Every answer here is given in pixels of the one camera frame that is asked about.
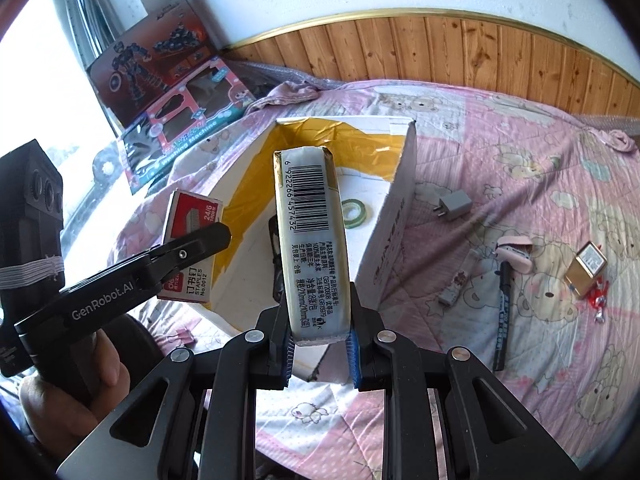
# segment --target yellow tape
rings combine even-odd
[[[275,196],[273,152],[300,146],[326,146],[334,155],[336,168],[350,168],[391,181],[400,161],[405,136],[365,134],[347,123],[309,118],[276,124],[260,152],[252,159],[222,213],[231,229],[231,243],[219,254],[212,269],[212,283],[229,266],[244,234]]]

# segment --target camera lens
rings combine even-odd
[[[35,170],[31,177],[31,194],[35,200],[40,200],[42,195],[42,177],[38,170]]]
[[[44,187],[44,205],[47,206],[47,209],[51,209],[53,206],[53,186],[48,180]]]

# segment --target gold box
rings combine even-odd
[[[593,243],[584,245],[564,274],[564,282],[578,298],[583,298],[607,266],[607,259]]]

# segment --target red and white box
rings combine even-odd
[[[170,242],[213,222],[220,221],[222,202],[187,191],[176,190],[164,225],[162,243]],[[164,284],[158,294],[160,300],[187,301],[189,303],[207,303],[211,290],[211,270],[213,259],[205,260],[181,270]]]

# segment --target wooden wainscoting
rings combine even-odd
[[[566,38],[501,18],[337,16],[261,34],[225,53],[356,81],[411,79],[503,92],[571,114],[640,117],[629,74]]]

